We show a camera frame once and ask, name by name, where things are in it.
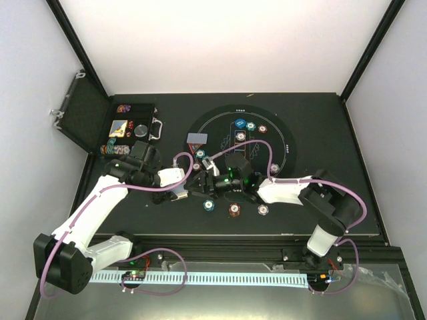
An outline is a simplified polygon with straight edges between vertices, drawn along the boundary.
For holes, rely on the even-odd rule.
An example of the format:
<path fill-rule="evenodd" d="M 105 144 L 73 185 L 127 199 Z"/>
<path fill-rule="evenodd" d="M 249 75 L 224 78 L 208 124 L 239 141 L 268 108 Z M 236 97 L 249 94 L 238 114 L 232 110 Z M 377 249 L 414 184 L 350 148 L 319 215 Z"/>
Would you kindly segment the teal poker chip stack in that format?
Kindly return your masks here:
<path fill-rule="evenodd" d="M 203 202 L 203 209 L 206 211 L 213 211 L 215 209 L 215 203 L 212 200 L 207 199 Z"/>

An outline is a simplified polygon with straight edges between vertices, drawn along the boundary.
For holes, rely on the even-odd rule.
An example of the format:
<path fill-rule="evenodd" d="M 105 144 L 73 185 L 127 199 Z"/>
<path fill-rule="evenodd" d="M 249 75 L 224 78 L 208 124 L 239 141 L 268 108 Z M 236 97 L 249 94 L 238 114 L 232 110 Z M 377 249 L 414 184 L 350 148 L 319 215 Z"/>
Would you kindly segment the deck of playing cards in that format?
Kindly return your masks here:
<path fill-rule="evenodd" d="M 182 188 L 172 189 L 170 193 L 171 193 L 170 201 L 178 201 L 188 197 L 188 191 Z"/>

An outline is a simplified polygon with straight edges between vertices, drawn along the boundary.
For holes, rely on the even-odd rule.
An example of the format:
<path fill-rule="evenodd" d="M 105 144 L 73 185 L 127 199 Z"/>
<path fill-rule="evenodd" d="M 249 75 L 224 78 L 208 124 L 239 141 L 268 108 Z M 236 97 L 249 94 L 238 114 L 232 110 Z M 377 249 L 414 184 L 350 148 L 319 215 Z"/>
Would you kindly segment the red-brown poker chip stack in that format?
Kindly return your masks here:
<path fill-rule="evenodd" d="M 240 206 L 237 203 L 232 203 L 229 207 L 229 214 L 232 217 L 238 217 L 240 215 Z"/>

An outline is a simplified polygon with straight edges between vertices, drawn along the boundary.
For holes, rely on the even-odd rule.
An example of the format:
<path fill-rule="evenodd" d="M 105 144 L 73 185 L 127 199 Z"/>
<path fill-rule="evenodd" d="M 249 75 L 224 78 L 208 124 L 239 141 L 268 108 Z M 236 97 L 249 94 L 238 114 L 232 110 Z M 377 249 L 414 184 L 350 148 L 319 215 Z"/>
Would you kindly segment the red triangular all-in button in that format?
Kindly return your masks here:
<path fill-rule="evenodd" d="M 201 148 L 202 144 L 200 144 L 200 143 L 189 143 L 188 146 L 189 146 L 191 153 L 195 154 Z"/>

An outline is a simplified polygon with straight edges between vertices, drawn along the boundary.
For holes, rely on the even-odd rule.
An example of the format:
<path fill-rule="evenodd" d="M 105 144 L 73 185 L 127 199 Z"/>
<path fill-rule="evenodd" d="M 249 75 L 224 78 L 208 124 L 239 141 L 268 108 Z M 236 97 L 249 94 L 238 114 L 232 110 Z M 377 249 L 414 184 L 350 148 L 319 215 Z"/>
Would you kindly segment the card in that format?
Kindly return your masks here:
<path fill-rule="evenodd" d="M 207 133 L 188 133 L 187 134 L 187 144 L 206 144 L 207 143 Z"/>

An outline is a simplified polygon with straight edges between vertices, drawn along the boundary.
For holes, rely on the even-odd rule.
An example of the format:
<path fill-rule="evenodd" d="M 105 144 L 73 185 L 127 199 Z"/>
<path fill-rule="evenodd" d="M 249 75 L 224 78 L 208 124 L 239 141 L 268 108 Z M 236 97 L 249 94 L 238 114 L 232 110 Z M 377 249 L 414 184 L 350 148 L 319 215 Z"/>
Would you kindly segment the purple poker chip stack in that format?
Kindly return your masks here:
<path fill-rule="evenodd" d="M 267 205 L 260 205 L 258 207 L 258 213 L 262 216 L 265 216 L 269 213 L 269 207 Z"/>

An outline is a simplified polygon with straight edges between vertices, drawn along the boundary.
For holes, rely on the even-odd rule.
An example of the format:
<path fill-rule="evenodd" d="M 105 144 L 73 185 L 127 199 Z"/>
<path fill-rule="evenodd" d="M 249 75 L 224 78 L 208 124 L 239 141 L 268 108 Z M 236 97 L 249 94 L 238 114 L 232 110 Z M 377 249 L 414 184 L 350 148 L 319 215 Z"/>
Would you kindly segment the purple chip mat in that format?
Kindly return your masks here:
<path fill-rule="evenodd" d="M 246 140 L 246 134 L 244 132 L 238 132 L 236 134 L 236 140 L 237 141 L 245 141 Z"/>

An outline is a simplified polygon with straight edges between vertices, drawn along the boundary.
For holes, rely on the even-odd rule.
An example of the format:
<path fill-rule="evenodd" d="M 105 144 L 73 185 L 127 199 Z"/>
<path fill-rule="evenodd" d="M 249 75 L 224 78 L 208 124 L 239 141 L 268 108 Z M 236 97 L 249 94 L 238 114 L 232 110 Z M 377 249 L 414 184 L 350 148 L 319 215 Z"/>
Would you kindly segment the blue round blind button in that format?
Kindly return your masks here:
<path fill-rule="evenodd" d="M 245 127 L 246 127 L 246 120 L 241 119 L 241 118 L 236 119 L 236 120 L 234 121 L 234 125 L 235 125 L 238 129 L 243 129 L 243 128 L 245 128 Z"/>

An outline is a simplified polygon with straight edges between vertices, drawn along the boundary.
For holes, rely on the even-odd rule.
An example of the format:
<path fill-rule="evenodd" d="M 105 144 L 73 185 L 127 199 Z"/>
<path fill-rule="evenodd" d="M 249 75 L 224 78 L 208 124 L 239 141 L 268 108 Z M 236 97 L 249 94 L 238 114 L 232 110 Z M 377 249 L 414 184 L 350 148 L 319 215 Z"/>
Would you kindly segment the red chip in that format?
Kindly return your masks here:
<path fill-rule="evenodd" d="M 266 132 L 268 131 L 268 128 L 267 128 L 265 125 L 260 125 L 260 126 L 258 127 L 258 131 L 259 131 L 260 133 L 266 133 Z"/>

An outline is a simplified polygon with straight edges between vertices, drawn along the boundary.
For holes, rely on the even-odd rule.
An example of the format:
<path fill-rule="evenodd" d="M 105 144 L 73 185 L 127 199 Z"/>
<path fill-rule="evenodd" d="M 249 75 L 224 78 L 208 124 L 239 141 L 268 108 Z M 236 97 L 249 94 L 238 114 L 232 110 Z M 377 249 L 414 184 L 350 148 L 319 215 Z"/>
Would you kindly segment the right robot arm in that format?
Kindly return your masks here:
<path fill-rule="evenodd" d="M 330 249 L 367 215 L 362 198 L 330 181 L 325 170 L 294 179 L 266 177 L 256 173 L 241 153 L 226 158 L 225 174 L 220 174 L 209 158 L 204 165 L 206 168 L 185 185 L 192 195 L 213 200 L 239 191 L 247 201 L 259 205 L 259 213 L 266 213 L 269 204 L 287 203 L 303 206 L 317 217 L 318 223 L 302 250 L 301 260 L 308 269 L 320 268 L 328 260 Z"/>

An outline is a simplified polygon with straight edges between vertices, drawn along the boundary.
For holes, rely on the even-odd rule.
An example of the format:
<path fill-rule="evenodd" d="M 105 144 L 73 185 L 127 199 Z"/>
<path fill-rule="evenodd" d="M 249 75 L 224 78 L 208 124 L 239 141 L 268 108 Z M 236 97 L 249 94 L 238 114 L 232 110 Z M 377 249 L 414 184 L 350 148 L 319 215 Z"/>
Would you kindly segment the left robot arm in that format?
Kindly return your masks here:
<path fill-rule="evenodd" d="M 128 154 L 112 159 L 105 167 L 89 196 L 75 212 L 50 235 L 40 234 L 33 243 L 35 270 L 42 297 L 50 284 L 71 294 L 80 293 L 91 276 L 114 263 L 138 265 L 143 249 L 133 243 L 133 237 L 119 233 L 108 240 L 91 245 L 96 231 L 116 205 L 130 191 L 166 193 L 183 185 L 191 170 L 177 164 L 163 168 L 159 151 L 152 145 L 138 141 Z"/>

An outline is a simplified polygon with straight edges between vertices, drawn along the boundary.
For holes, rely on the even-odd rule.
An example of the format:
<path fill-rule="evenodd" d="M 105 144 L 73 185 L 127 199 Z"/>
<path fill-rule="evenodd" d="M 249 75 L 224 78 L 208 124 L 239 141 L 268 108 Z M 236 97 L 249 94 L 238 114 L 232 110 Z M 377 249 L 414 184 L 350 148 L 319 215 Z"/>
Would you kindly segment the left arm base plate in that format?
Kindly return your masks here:
<path fill-rule="evenodd" d="M 158 255 L 163 255 L 165 249 L 152 249 L 143 253 L 140 253 L 133 257 L 128 257 L 122 260 L 119 260 L 117 263 L 126 263 L 132 266 L 134 265 L 142 265 L 143 267 L 148 267 L 151 264 L 151 261 L 157 259 Z"/>

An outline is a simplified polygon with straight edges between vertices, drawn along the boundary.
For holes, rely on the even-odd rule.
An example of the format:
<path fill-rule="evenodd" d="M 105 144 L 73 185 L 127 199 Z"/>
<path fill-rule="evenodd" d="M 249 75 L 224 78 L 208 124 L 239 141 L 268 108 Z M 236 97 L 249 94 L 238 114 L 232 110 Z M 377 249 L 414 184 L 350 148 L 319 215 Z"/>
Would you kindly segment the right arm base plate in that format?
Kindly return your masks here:
<path fill-rule="evenodd" d="M 287 269 L 300 271 L 325 271 L 334 265 L 339 270 L 343 269 L 342 262 L 338 261 L 339 251 L 333 247 L 323 257 L 318 257 L 306 247 L 289 246 L 281 250 L 282 261 Z"/>

